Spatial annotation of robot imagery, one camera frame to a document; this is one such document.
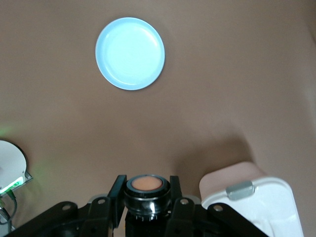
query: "green light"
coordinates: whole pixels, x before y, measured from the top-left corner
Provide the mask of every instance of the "green light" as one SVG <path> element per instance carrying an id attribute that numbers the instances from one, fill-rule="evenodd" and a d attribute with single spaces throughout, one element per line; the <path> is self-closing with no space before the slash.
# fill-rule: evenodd
<path id="1" fill-rule="evenodd" d="M 0 194 L 3 194 L 5 191 L 7 191 L 11 188 L 15 188 L 17 186 L 20 186 L 22 184 L 23 184 L 23 177 L 20 177 L 20 178 L 16 179 L 14 182 L 10 183 L 8 186 L 1 189 Z"/>

